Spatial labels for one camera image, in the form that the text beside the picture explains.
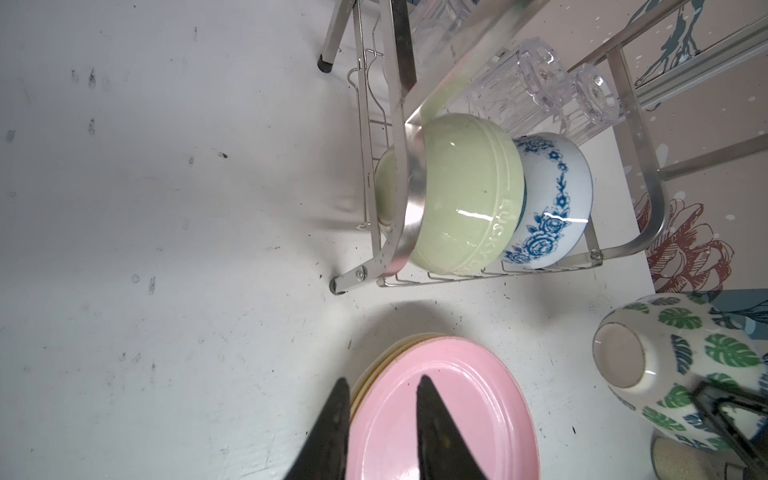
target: blue floral bowl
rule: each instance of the blue floral bowl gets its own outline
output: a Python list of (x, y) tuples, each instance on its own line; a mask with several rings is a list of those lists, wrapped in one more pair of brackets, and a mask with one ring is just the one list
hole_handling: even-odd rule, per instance
[(576, 246), (592, 211), (592, 174), (566, 137), (541, 133), (515, 139), (523, 163), (525, 200), (520, 224), (502, 260), (537, 269)]

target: light green bowl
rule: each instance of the light green bowl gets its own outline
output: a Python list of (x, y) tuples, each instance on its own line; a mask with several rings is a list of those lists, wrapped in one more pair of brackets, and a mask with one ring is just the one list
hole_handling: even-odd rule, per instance
[[(410, 261), (433, 273), (468, 275), (486, 268), (518, 224), (525, 181), (517, 147), (493, 122), (448, 114), (424, 126), (427, 193)], [(396, 159), (387, 151), (374, 187), (385, 233), (395, 211)]]

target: stack of plates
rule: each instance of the stack of plates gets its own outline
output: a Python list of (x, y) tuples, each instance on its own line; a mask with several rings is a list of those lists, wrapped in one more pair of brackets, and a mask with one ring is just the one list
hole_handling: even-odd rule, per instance
[(423, 375), (488, 480), (539, 477), (531, 415), (504, 363), (467, 339), (425, 333), (390, 347), (353, 387), (347, 478), (419, 478), (416, 388)]

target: yellow plate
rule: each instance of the yellow plate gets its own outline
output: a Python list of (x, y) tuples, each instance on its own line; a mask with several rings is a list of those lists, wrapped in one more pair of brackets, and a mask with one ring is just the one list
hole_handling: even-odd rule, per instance
[(385, 350), (384, 353), (379, 355), (379, 357), (368, 366), (365, 372), (362, 373), (352, 387), (352, 391), (350, 392), (350, 396), (352, 397), (352, 408), (349, 414), (349, 420), (352, 421), (352, 418), (355, 416), (355, 412), (362, 399), (366, 396), (368, 389), (387, 365), (392, 363), (392, 361), (412, 346), (439, 336), (447, 335), (444, 333), (416, 333), (415, 335), (398, 340)]

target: white table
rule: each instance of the white table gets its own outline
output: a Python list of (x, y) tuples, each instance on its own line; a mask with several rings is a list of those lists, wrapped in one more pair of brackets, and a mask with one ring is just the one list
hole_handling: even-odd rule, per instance
[[(542, 478), (653, 478), (591, 360), (653, 292), (642, 254), (329, 293), (369, 255), (351, 25), (316, 66), (332, 6), (0, 4), (0, 478), (282, 478), (333, 381), (424, 331), (506, 362)], [(584, 152), (601, 242), (628, 240), (613, 134)]]

